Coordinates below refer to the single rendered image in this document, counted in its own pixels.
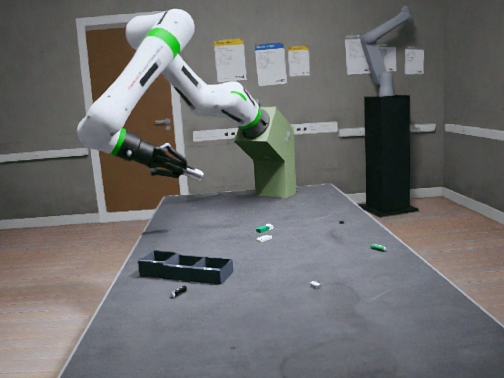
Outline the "green and white eraser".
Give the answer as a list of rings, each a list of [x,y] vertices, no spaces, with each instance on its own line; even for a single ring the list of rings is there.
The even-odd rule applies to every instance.
[[[273,229],[273,225],[267,224],[267,225],[256,228],[256,232],[262,233],[262,232],[268,231],[270,229]]]

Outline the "green aa battery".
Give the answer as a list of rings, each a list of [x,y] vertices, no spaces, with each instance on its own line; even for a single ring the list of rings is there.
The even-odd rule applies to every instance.
[[[387,247],[376,245],[376,244],[371,244],[371,248],[376,249],[376,250],[380,250],[380,251],[384,251],[384,252],[387,251]]]

